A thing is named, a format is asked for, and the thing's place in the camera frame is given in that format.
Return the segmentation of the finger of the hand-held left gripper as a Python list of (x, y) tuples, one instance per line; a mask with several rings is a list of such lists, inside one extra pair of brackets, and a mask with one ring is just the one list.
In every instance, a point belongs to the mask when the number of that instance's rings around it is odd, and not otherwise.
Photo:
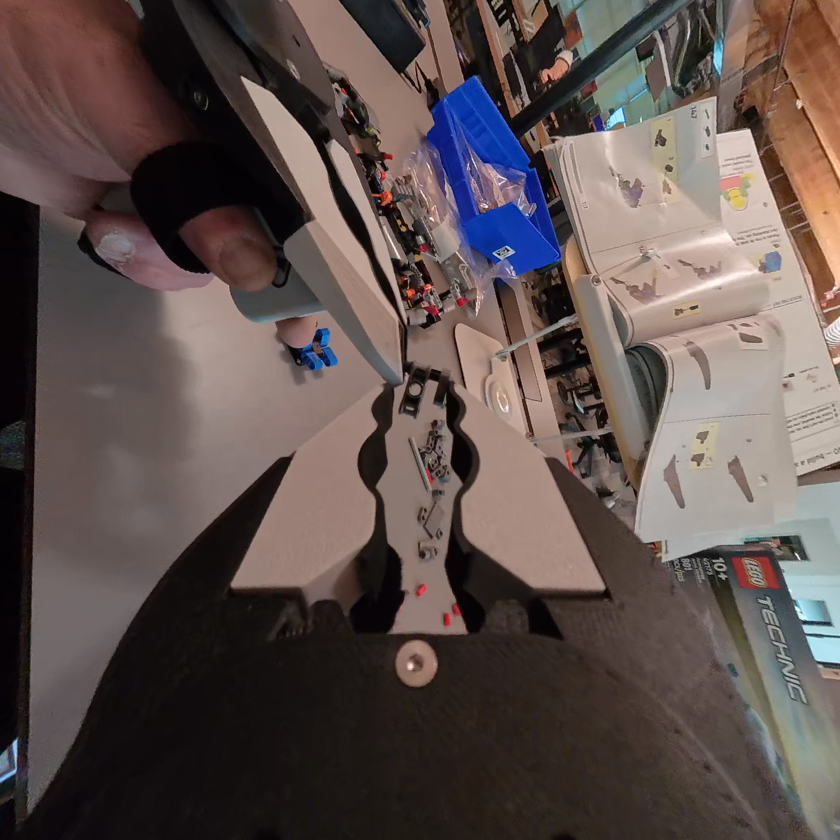
[(282, 235), (285, 257), (377, 374), (401, 384), (403, 326), (377, 279), (371, 247), (355, 236), (367, 239), (327, 153), (334, 138), (313, 139), (272, 92), (241, 81), (259, 115), (255, 127), (267, 140), (265, 154), (274, 153), (274, 164), (286, 166), (304, 207), (303, 225)]
[(358, 160), (351, 151), (347, 151), (344, 145), (335, 139), (331, 139), (327, 143), (327, 153), (344, 191), (348, 194), (349, 200), (360, 216), (360, 224), (364, 228), (367, 239), (363, 240), (361, 233), (356, 233), (355, 236), (364, 247), (371, 247), (373, 255), (371, 263), (374, 273), (381, 283), (385, 297), (393, 305), (402, 326), (406, 329), (406, 311), (394, 272), (391, 254), (387, 247), (380, 217), (372, 204), (371, 195), (364, 183), (364, 178), (360, 177)]

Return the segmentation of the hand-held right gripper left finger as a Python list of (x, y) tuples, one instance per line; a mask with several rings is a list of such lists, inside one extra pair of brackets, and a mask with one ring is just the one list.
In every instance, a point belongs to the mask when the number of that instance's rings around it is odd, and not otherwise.
[(290, 457), (231, 581), (237, 595), (280, 595), (308, 613), (333, 602), (357, 632), (391, 632), (403, 603), (378, 486), (395, 387), (366, 393)]

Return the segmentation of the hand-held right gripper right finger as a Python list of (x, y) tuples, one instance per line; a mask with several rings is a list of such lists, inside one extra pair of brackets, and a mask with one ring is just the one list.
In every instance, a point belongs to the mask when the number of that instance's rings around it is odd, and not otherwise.
[(606, 583), (561, 490), (569, 472), (460, 385), (448, 387), (446, 421), (460, 488), (445, 570), (466, 630), (512, 602), (529, 630), (554, 631), (549, 602), (602, 599)]

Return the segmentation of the blue black lego assembly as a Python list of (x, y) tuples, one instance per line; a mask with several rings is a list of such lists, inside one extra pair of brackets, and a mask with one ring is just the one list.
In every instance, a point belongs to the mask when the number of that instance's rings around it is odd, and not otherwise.
[(294, 364), (309, 371), (321, 371), (324, 368), (332, 368), (339, 361), (330, 346), (331, 332), (329, 329), (317, 329), (312, 341), (302, 348), (293, 348), (286, 345), (288, 353)]

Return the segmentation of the small black lego piece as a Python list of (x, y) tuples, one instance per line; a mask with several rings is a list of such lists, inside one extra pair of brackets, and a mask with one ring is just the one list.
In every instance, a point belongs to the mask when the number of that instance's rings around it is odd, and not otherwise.
[(427, 393), (433, 397), (433, 405), (445, 408), (452, 377), (449, 370), (435, 369), (414, 362), (404, 366), (405, 387), (399, 405), (399, 414), (418, 419)]

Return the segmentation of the lego technic car chassis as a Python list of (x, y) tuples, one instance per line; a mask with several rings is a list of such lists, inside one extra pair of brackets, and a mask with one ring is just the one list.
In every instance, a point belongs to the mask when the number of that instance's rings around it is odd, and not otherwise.
[(437, 150), (423, 140), (397, 171), (367, 103), (341, 70), (325, 69), (371, 191), (408, 324), (427, 329), (455, 310), (474, 318), (484, 294)]

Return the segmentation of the pile of grey lego connectors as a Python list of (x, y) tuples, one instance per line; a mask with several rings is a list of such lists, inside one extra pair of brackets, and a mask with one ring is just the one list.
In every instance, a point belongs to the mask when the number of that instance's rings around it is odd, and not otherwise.
[(433, 420), (427, 430), (425, 440), (415, 441), (423, 452), (426, 466), (431, 477), (434, 479), (433, 491), (432, 493), (428, 492), (428, 494), (434, 500), (441, 499), (445, 496), (446, 486), (452, 476), (452, 470), (449, 464), (449, 450), (447, 448), (450, 440), (445, 420), (440, 418)]

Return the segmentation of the lego set box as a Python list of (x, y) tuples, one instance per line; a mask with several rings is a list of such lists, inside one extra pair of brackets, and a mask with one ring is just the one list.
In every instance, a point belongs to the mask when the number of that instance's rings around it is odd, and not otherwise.
[(768, 549), (723, 546), (663, 563), (705, 606), (716, 655), (786, 801), (814, 838), (838, 838), (838, 721), (779, 562)]

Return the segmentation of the lego instruction booklet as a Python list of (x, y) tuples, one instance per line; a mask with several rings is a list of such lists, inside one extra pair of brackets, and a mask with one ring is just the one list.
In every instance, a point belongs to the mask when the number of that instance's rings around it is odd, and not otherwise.
[(707, 98), (542, 151), (626, 356), (646, 348), (665, 365), (633, 529), (675, 557), (794, 511), (783, 331), (723, 225), (716, 127)]

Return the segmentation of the person's left hand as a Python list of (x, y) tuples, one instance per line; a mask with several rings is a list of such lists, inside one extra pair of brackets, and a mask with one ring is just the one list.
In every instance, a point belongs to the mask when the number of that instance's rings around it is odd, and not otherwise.
[(209, 269), (183, 271), (137, 217), (102, 207), (151, 154), (200, 134), (153, 73), (128, 2), (1, 2), (2, 192), (83, 223), (101, 264), (181, 291), (211, 277), (256, 292), (278, 265), (251, 210), (209, 209), (179, 235)]

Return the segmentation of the clear plastic parts bag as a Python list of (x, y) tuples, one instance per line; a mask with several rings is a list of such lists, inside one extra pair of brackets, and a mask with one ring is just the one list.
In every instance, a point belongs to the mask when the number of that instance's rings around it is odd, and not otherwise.
[(445, 170), (442, 152), (423, 140), (404, 160), (393, 180), (395, 201), (407, 211), (413, 231), (442, 270), (453, 303), (475, 317), (497, 280), (511, 284), (521, 234), (536, 206), (525, 193), (526, 177), (503, 165), (486, 163), (464, 139), (456, 141), (459, 160)]

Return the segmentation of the white flat stand board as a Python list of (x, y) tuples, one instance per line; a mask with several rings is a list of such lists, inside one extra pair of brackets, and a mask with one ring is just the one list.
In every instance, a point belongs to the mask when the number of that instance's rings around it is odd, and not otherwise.
[(502, 355), (500, 342), (464, 323), (455, 326), (454, 336), (467, 392), (524, 437), (532, 437), (530, 408), (543, 399), (530, 348), (522, 345)]

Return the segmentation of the blue plastic storage bin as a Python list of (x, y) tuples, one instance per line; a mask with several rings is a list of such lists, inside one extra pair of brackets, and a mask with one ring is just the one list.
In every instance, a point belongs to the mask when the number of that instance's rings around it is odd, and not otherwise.
[[(470, 77), (432, 109), (427, 139), (435, 148), (454, 195), (470, 247), (493, 261), (508, 260), (522, 275), (557, 262), (560, 245), (537, 171), (479, 77)], [(534, 205), (526, 215), (514, 202), (480, 211), (469, 164), (524, 175), (523, 195)]]

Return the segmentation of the black rectangular box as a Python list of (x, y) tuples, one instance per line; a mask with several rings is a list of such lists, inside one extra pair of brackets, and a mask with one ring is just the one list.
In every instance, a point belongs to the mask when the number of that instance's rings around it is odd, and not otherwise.
[(391, 67), (402, 75), (424, 51), (429, 16), (424, 1), (341, 1)]

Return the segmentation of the black metal pole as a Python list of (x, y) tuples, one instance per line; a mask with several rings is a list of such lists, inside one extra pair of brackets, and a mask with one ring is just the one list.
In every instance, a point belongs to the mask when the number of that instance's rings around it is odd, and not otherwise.
[(520, 139), (538, 123), (570, 102), (574, 96), (625, 54), (662, 28), (690, 4), (690, 1), (655, 1), (632, 17), (590, 55), (574, 64), (552, 87), (509, 120), (513, 135)]

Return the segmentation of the printed white paper sheet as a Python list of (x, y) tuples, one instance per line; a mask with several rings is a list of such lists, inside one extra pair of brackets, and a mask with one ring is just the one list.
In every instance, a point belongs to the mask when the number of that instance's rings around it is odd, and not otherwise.
[(748, 130), (717, 136), (724, 227), (770, 284), (762, 314), (781, 325), (784, 412), (798, 476), (839, 460), (839, 385), (809, 277), (788, 235)]

